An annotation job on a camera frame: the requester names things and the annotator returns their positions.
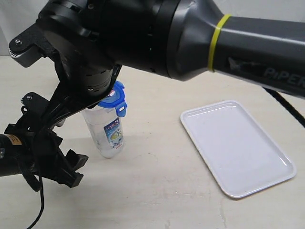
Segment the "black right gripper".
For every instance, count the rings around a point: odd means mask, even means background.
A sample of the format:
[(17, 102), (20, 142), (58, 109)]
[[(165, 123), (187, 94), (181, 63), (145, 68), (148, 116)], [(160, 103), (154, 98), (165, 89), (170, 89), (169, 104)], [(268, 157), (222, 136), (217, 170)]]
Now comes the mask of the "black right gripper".
[(62, 127), (66, 118), (94, 107), (114, 86), (121, 65), (106, 62), (96, 51), (73, 45), (55, 46), (59, 84), (41, 115), (40, 132)]

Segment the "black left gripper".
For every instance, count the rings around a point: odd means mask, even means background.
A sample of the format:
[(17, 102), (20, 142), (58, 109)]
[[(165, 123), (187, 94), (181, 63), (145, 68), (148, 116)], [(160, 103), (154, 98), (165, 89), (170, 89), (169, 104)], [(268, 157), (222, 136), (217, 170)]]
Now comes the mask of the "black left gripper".
[(70, 188), (80, 184), (83, 174), (76, 172), (89, 157), (70, 149), (60, 149), (62, 138), (53, 129), (45, 132), (8, 124), (3, 134), (3, 175), (23, 175), (29, 185), (38, 185), (35, 176), (53, 180)]

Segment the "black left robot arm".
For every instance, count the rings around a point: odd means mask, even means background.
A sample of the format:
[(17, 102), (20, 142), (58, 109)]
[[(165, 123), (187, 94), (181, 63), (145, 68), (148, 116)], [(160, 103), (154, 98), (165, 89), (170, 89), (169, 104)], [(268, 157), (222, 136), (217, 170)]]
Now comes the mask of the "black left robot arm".
[(62, 138), (51, 129), (34, 132), (28, 125), (8, 124), (0, 136), (0, 175), (21, 174), (36, 192), (42, 189), (37, 176), (66, 185), (79, 185), (83, 174), (78, 172), (88, 156), (60, 149)]

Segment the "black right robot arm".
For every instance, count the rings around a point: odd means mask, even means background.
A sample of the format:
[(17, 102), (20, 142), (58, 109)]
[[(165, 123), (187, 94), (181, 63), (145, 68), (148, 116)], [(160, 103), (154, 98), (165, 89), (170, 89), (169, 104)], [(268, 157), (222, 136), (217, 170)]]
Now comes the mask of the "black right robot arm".
[(50, 0), (36, 25), (56, 50), (55, 69), (67, 92), (47, 113), (52, 125), (97, 104), (128, 66), (187, 81), (206, 71), (257, 84), (300, 124), (283, 97), (305, 96), (302, 22), (223, 14), (212, 0)]

